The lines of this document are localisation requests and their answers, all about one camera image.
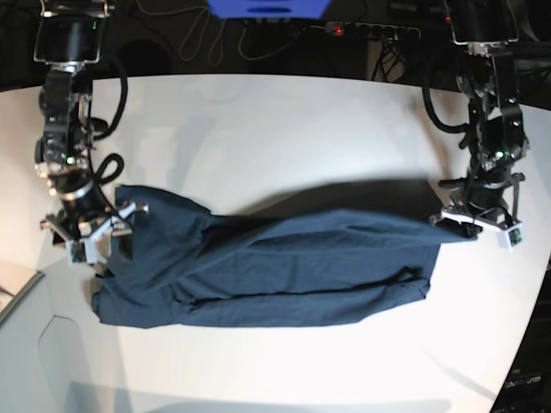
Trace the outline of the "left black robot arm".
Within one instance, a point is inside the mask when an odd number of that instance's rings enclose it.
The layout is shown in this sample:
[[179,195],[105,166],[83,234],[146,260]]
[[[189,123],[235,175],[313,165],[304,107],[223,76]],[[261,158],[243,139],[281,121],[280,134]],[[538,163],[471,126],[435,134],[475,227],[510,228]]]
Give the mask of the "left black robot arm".
[[470,161],[465,176],[438,183],[449,190],[449,204],[430,221],[467,238],[493,231],[510,250],[524,239],[517,217],[524,176],[512,167],[529,148],[511,50],[519,39],[516,20],[506,1],[446,1],[443,7],[452,40],[461,49],[455,77],[468,99],[468,121],[451,126],[436,115],[430,98],[436,55],[428,60],[422,81],[424,107],[436,128],[463,136],[459,146],[469,151]]

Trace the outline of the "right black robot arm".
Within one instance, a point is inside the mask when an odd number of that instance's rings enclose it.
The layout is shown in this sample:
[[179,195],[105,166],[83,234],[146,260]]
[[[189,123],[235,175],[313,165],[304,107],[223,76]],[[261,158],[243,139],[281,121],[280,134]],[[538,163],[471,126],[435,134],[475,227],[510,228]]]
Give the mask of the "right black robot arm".
[[115,205],[102,190],[124,170],[122,156],[111,153],[98,167],[92,163],[96,142],[115,132],[127,103],[126,71],[111,56],[121,82],[114,118],[105,121],[91,114],[88,68],[102,59],[102,39],[114,9],[111,1],[44,1],[34,46],[34,61],[48,68],[39,94],[44,125],[34,164],[61,205],[40,226],[52,233],[53,245],[65,248],[69,262],[90,266],[107,261],[100,249],[104,240],[131,260],[134,215],[148,209],[131,200]]

